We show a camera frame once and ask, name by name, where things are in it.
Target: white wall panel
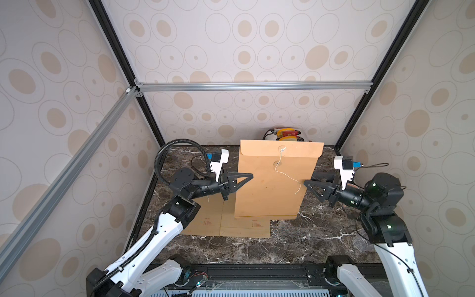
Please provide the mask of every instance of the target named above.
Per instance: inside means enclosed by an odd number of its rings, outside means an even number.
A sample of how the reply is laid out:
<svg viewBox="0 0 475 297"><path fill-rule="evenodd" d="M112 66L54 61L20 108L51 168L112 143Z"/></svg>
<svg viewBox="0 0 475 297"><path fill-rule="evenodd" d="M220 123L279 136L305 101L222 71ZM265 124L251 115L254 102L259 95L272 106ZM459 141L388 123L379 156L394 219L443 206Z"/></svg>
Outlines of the white wall panel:
<svg viewBox="0 0 475 297"><path fill-rule="evenodd" d="M409 0L104 1L143 82L371 80Z"/></svg>
<svg viewBox="0 0 475 297"><path fill-rule="evenodd" d="M407 186L396 213L431 297L475 295L474 79L475 1L432 1L342 148Z"/></svg>
<svg viewBox="0 0 475 297"><path fill-rule="evenodd" d="M127 83L83 0L0 1L0 247ZM85 296L126 244L158 151L133 100L0 285Z"/></svg>
<svg viewBox="0 0 475 297"><path fill-rule="evenodd" d="M273 127L293 127L308 141L335 144L364 90L147 92L165 141L239 144Z"/></svg>

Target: envelope string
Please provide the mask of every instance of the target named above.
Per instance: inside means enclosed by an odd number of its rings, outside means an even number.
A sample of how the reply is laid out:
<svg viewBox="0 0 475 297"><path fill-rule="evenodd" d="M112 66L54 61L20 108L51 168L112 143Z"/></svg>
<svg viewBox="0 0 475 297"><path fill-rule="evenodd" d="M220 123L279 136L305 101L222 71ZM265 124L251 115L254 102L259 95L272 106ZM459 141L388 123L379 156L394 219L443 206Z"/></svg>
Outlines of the envelope string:
<svg viewBox="0 0 475 297"><path fill-rule="evenodd" d="M285 175L286 177L290 178L291 180L298 182L298 190L297 190L297 192L295 192L295 194L294 194L294 195L297 195L297 193L300 191L300 188L302 187L301 183L300 183L298 180L295 180L295 179L291 178L291 177L288 176L287 174L285 174L285 173L283 173L283 172L277 170L277 166L279 166L280 160L282 159L282 152L283 152L285 149L286 149L286 147L284 147L283 149L280 150L280 158L279 158L279 161L277 162L277 165L275 166L274 170L275 170L275 172L282 173L283 175Z"/></svg>

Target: marble table surface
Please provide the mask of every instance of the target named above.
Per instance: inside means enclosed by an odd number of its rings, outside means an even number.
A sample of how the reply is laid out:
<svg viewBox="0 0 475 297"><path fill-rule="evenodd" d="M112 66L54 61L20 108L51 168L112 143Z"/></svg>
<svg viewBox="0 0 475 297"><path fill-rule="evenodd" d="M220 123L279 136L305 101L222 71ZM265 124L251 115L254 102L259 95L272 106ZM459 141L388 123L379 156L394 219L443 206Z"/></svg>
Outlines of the marble table surface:
<svg viewBox="0 0 475 297"><path fill-rule="evenodd" d="M229 161L224 166L228 171L238 170L238 146L204 146L208 153L221 148L229 150ZM189 167L198 150L189 146L170 149L162 175L170 179L176 169ZM316 170L333 170L332 148L324 148ZM196 158L193 164L204 171L203 162ZM140 231L142 236L153 224L155 214L172 198L171 190L158 183L145 215ZM377 263L380 258L372 246L355 231L356 211L338 203L334 208L328 202L320 203L306 192L299 215L295 220L272 220L271 238L250 239L233 237L178 235L158 255L154 263L163 263L169 256L179 253L194 264L204 263L324 263L329 255L349 255L357 263ZM360 233L364 234L358 223Z"/></svg>

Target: brown envelope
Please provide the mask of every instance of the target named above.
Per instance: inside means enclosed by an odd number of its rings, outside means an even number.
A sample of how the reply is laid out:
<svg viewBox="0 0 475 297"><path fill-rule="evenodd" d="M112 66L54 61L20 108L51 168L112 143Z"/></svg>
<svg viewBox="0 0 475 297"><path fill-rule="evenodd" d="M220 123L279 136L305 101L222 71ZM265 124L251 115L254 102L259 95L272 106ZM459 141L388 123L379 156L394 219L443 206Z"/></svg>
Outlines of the brown envelope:
<svg viewBox="0 0 475 297"><path fill-rule="evenodd" d="M196 217L181 233L198 236L230 236L269 238L270 223L267 219L234 218L236 194L223 201L221 194L194 199L201 205Z"/></svg>
<svg viewBox="0 0 475 297"><path fill-rule="evenodd" d="M282 173L277 167L296 181ZM268 220L293 220L304 199L304 180L314 172L323 143L272 140L241 140L238 172L252 173L254 178L237 192L235 217L258 217Z"/></svg>

